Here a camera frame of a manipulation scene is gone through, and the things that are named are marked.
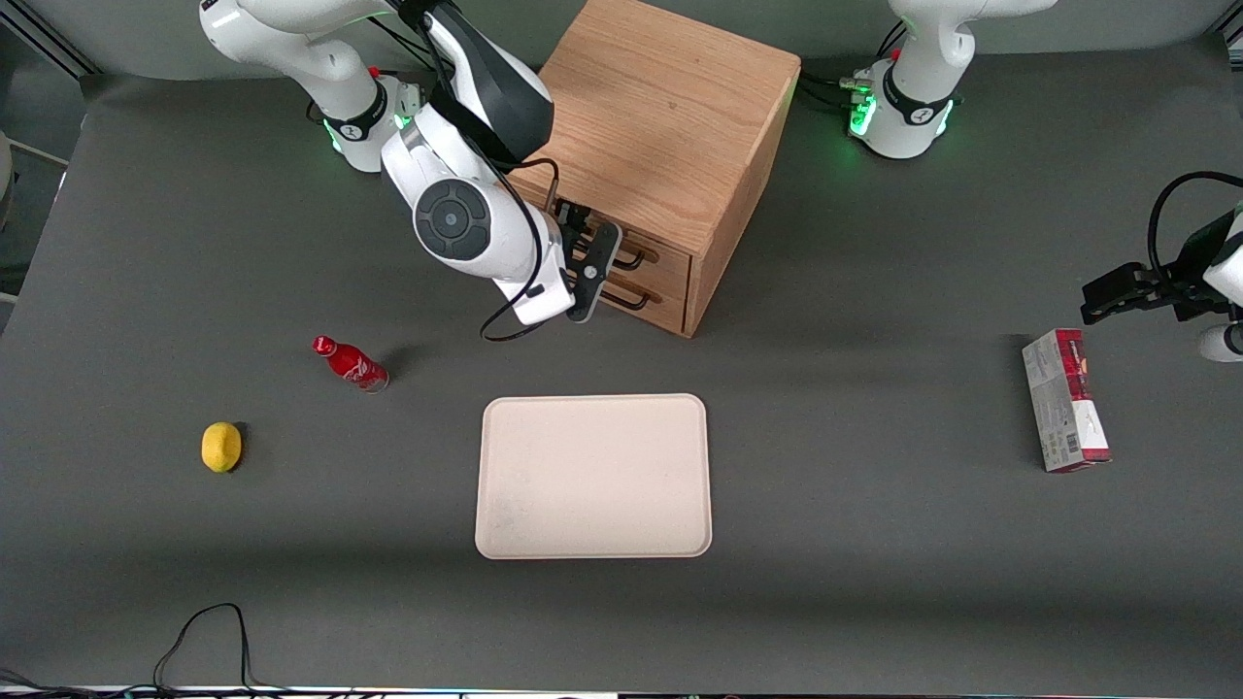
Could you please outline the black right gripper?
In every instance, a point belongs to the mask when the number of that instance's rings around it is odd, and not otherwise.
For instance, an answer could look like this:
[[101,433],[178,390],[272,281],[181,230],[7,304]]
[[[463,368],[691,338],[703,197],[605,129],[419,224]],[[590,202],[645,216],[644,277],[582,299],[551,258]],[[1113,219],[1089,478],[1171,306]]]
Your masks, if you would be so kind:
[[594,210],[564,198],[556,199],[554,215],[562,228],[566,270],[573,294],[573,305],[566,316],[574,323],[585,323],[593,316],[612,265],[617,261],[622,228],[604,221],[593,233]]

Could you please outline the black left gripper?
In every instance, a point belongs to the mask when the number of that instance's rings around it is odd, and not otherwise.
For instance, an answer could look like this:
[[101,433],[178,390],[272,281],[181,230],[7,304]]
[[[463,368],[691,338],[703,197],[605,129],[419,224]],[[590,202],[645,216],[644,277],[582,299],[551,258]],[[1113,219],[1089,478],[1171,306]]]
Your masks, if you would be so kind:
[[1224,214],[1195,230],[1180,248],[1172,262],[1161,265],[1168,290],[1162,294],[1158,275],[1141,262],[1127,262],[1084,284],[1080,315],[1085,326],[1132,311],[1172,306],[1177,322],[1204,315],[1229,313],[1224,295],[1204,282],[1203,275],[1224,248],[1236,219]]

